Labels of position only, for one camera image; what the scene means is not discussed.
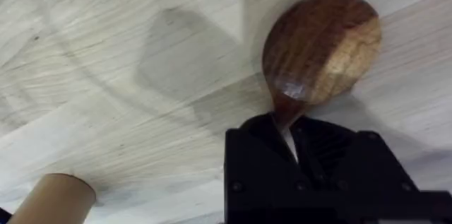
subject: wooden spoon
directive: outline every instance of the wooden spoon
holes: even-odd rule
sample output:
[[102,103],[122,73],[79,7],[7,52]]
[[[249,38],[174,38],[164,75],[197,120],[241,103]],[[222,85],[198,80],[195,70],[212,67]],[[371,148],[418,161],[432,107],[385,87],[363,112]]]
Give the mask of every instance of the wooden spoon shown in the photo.
[[273,26],[263,73],[275,120],[289,127],[311,106],[350,89],[381,42],[377,12],[363,0],[302,0]]

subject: black mount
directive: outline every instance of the black mount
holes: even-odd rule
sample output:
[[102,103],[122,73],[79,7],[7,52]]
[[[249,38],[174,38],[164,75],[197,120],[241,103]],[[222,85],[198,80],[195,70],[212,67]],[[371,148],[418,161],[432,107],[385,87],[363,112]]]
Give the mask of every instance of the black mount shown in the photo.
[[452,223],[447,191],[419,191],[384,140],[301,117],[298,162],[271,114],[226,132],[225,218],[241,223]]

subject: wood grain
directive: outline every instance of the wood grain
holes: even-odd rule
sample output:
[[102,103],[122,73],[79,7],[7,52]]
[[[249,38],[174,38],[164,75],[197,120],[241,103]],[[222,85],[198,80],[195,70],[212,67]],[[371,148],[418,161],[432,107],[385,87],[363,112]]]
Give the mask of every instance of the wood grain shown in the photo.
[[[87,223],[221,213],[223,133],[272,108],[262,49],[297,1],[0,0],[0,206],[65,172],[99,195]],[[381,53],[309,115],[378,130],[421,188],[452,189],[452,0],[365,1]]]
[[381,44],[377,12],[363,0],[303,0],[278,19],[263,51],[275,119],[287,127],[309,107],[349,90]]

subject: wooden board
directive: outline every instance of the wooden board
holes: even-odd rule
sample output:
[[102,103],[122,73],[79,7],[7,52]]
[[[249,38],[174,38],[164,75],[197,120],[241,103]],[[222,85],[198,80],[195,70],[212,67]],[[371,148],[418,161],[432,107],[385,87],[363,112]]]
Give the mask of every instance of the wooden board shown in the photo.
[[[221,216],[224,131],[270,109],[263,42],[296,1],[0,0],[0,206],[67,172],[97,190],[88,223]],[[311,115],[452,189],[452,0],[367,1],[382,53]]]

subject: brown cardboard tube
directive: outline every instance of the brown cardboard tube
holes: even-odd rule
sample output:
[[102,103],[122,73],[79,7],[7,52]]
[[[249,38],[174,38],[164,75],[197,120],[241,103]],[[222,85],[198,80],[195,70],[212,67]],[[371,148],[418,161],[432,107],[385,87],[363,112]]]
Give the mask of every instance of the brown cardboard tube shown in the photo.
[[95,201],[94,190],[81,179],[45,175],[8,224],[81,224]]

